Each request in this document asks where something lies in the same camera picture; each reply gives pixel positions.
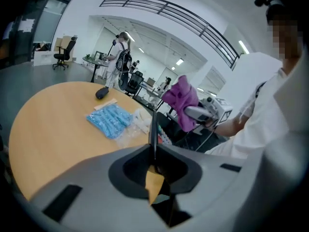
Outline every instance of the gray floor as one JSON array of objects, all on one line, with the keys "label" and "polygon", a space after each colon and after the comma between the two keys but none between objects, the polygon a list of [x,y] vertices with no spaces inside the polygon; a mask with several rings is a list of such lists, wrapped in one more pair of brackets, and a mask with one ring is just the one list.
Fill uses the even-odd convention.
[{"label": "gray floor", "polygon": [[0,131],[5,145],[8,145],[13,121],[22,106],[40,90],[63,82],[88,81],[92,73],[85,67],[71,63],[65,71],[51,65],[32,66],[31,62],[23,63],[0,70]]}]

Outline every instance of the ceiling light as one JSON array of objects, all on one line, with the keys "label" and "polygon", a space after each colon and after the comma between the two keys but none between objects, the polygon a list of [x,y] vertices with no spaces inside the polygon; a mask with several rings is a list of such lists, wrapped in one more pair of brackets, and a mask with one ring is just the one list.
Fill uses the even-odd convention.
[{"label": "ceiling light", "polygon": [[211,93],[211,92],[209,92],[212,96],[214,96],[214,97],[216,97],[217,95],[216,94],[214,94],[214,93]]},{"label": "ceiling light", "polygon": [[178,62],[176,64],[181,65],[182,63],[183,63],[183,59],[181,58],[180,60],[178,60]]},{"label": "ceiling light", "polygon": [[129,38],[130,38],[132,41],[135,42],[135,40],[132,38],[132,36],[131,36],[127,31],[125,31],[125,32],[126,32],[126,34],[129,36]]},{"label": "ceiling light", "polygon": [[245,44],[242,41],[238,41],[239,44],[241,45],[242,49],[245,51],[246,54],[249,54],[248,49],[246,48]]}]

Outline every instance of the white device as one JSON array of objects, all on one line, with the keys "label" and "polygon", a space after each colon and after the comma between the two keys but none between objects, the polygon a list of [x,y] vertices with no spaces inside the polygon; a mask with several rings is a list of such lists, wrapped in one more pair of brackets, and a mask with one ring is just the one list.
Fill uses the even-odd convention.
[{"label": "white device", "polygon": [[[218,126],[227,121],[231,115],[233,107],[223,98],[208,97],[202,99],[198,106],[188,106],[184,112],[197,122],[204,122],[211,118],[214,123],[213,127]],[[194,129],[194,133],[201,134],[200,131],[204,129],[203,125]]]}]

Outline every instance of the metal railing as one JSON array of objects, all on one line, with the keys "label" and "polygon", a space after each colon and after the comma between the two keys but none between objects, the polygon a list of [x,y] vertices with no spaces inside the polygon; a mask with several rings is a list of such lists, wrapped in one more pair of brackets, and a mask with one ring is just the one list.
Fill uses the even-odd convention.
[{"label": "metal railing", "polygon": [[234,65],[238,53],[226,38],[197,14],[166,0],[104,0],[100,7],[128,7],[146,10],[171,19],[208,43],[228,64]]}]

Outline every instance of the glass wall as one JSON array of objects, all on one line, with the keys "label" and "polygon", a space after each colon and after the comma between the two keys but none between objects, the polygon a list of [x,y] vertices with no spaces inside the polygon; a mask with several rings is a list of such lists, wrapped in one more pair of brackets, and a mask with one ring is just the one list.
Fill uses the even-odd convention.
[{"label": "glass wall", "polygon": [[67,4],[57,0],[48,0],[34,34],[33,43],[51,44],[58,22]]}]

